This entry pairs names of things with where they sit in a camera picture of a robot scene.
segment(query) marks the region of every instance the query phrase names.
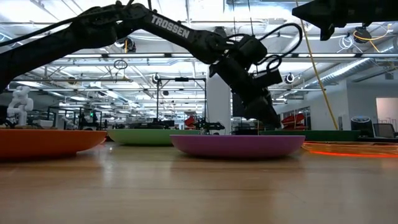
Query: metal frame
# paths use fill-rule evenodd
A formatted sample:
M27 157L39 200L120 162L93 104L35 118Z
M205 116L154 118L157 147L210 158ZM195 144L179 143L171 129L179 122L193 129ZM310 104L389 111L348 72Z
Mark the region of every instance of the metal frame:
M206 82L206 78L185 78L185 77L177 77L177 78L159 78L158 80L157 80L157 83L156 83L156 120L158 121L159 120L159 91L161 90L161 88L159 88L160 86L159 86L159 84L160 84L160 82L162 81L162 80L165 80L166 81L166 83L164 83L164 85L162 86L162 87L164 87L164 86L166 86L168 83L169 83L169 81L175 81L175 82L189 82L189 81L194 81L194 82L197 82L197 81L204 81L205 82L205 88L202 88L200 91L205 91L205 120L206 120L206 106L207 106L207 82ZM178 89L178 90L175 90L175 91L189 91L189 90L187 90L187 89Z
M67 112L68 111L72 111L73 112L73 123L75 123L75 121L76 121L76 112L77 111L76 110L68 110L66 108L68 108L68 106L49 106L47 108L47 120L50 119L50 113L51 113L50 110L51 109L53 109L53 110L64 110L65 111L65 117L67 116ZM93 113L99 112L99 126L98 126L97 131L101 131L102 130L102 111L98 111L96 109L88 109L88 108L79 107L79 115L81 114L81 112L88 112L88 111L92 111ZM57 113L53 112L53 114L54 114L54 123L56 124ZM65 128L67 128L67 123L64 121L63 122L63 129L65 130ZM82 128L81 127L81 119L79 118L78 129L81 130L81 128Z

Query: humanoid robot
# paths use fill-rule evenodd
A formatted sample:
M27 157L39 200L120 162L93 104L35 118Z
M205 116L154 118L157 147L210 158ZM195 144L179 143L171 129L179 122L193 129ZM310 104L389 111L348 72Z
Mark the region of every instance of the humanoid robot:
M30 88L28 86L19 86L12 92L12 101L7 108L7 117L18 115L18 125L25 126L27 120L27 111L33 110L33 100L28 97Z

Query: air duct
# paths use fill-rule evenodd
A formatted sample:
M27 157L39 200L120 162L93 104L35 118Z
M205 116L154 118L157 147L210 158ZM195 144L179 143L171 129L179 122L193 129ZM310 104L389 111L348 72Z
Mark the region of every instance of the air duct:
M393 37L377 46L380 53L398 53L398 36ZM374 53L374 49L366 51L366 53ZM339 82L345 78L365 71L374 66L377 66L376 58L362 58L350 63L341 63L333 68L320 74L320 78L324 86ZM318 80L308 82L304 88L314 88L318 86Z

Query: white wall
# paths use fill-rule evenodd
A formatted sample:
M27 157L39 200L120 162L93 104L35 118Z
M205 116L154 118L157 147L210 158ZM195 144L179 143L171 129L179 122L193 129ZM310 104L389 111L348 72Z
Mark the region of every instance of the white wall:
M378 123L390 123L397 130L398 98L376 98Z
M219 134L231 132L231 89L219 75L207 79L207 116L210 122L220 122L224 131L212 131Z
M395 85L348 85L349 116L368 116L377 123L376 98L398 97Z
M339 85L325 88L336 122L338 123L338 117L341 116L343 129L350 130L346 82L342 81ZM305 95L304 100L289 101L287 105L277 105L275 109L277 113L285 113L308 106L311 110L312 130L335 130L325 99L320 91L309 92Z

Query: purple bowl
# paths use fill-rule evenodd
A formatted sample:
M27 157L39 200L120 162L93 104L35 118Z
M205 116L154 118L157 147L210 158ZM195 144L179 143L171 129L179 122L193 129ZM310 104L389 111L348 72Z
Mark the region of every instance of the purple bowl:
M305 136L170 135L173 145L193 156L260 158L286 156L298 149Z

